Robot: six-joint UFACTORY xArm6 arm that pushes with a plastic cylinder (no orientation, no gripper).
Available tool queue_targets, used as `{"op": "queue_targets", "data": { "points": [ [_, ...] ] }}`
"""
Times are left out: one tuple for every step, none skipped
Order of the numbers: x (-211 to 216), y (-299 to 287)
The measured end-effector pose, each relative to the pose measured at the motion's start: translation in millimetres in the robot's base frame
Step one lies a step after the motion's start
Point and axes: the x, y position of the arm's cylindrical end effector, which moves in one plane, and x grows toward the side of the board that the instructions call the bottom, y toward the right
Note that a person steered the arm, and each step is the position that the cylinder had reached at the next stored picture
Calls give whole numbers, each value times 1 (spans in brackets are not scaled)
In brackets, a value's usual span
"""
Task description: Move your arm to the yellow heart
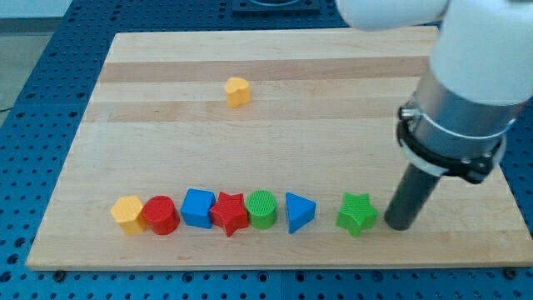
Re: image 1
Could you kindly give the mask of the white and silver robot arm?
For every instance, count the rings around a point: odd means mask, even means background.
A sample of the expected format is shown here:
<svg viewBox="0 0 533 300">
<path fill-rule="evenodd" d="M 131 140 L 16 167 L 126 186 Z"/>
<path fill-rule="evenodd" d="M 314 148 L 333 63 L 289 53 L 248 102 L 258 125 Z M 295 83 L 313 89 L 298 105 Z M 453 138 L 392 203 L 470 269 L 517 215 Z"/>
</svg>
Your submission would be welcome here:
<svg viewBox="0 0 533 300">
<path fill-rule="evenodd" d="M 530 1 L 338 1 L 364 31 L 441 20 L 426 73 L 399 109 L 397 138 L 423 172 L 482 182 L 532 97 Z"/>
</svg>

